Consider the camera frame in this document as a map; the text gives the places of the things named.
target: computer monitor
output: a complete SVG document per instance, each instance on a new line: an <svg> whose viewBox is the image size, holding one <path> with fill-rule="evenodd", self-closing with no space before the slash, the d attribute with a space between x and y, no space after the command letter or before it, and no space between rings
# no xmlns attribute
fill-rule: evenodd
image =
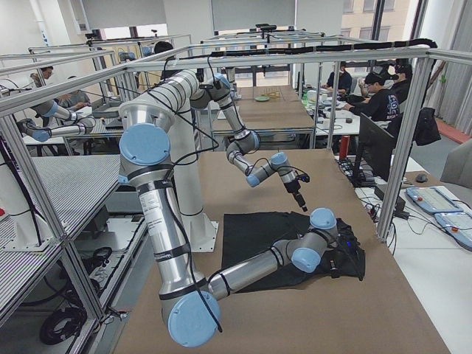
<svg viewBox="0 0 472 354"><path fill-rule="evenodd" d="M358 182L358 184L361 185L360 172L362 160L372 168L375 176L379 176L384 181L388 181L390 162L395 146L396 140L393 135L376 125L368 116L361 113L358 149L353 168L353 183Z"/></svg>

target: chair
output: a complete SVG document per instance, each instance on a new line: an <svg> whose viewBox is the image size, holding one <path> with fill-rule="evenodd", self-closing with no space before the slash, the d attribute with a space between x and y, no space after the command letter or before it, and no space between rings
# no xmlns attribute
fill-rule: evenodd
<svg viewBox="0 0 472 354"><path fill-rule="evenodd" d="M441 181L456 197L472 206L472 139L448 154Z"/></svg>

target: green plate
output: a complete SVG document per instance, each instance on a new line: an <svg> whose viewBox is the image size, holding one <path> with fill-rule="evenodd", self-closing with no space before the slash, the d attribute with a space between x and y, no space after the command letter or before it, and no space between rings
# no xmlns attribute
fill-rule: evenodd
<svg viewBox="0 0 472 354"><path fill-rule="evenodd" d="M267 96L257 96L256 98L254 98L256 101L258 102L265 102L265 101L269 101L269 97Z"/></svg>

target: computer mouse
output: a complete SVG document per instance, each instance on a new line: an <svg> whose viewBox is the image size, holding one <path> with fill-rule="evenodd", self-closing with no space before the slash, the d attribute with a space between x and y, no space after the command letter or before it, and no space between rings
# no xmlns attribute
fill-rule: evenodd
<svg viewBox="0 0 472 354"><path fill-rule="evenodd" d="M428 176L425 173L418 173L415 178L415 181L418 183L425 183L428 181Z"/></svg>

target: black shirt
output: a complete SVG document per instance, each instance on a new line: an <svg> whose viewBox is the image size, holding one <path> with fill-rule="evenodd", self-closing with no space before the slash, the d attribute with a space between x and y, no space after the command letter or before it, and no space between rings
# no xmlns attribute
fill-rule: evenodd
<svg viewBox="0 0 472 354"><path fill-rule="evenodd" d="M395 118L400 114L400 107L395 93L383 88L374 94L367 104L351 107L349 111L356 116L364 113L366 116L372 117L374 122L380 122Z"/></svg>
<svg viewBox="0 0 472 354"><path fill-rule="evenodd" d="M333 87L334 84L334 72L331 72L329 78L327 79L327 86ZM339 73L339 83L338 90L346 90L346 94L351 92L351 85L353 84L353 78L349 72L344 72L343 75Z"/></svg>
<svg viewBox="0 0 472 354"><path fill-rule="evenodd" d="M395 93L395 96L397 96L398 103L406 101L408 92L410 91L410 83L410 80L403 80L399 83L394 83L391 87L391 90Z"/></svg>

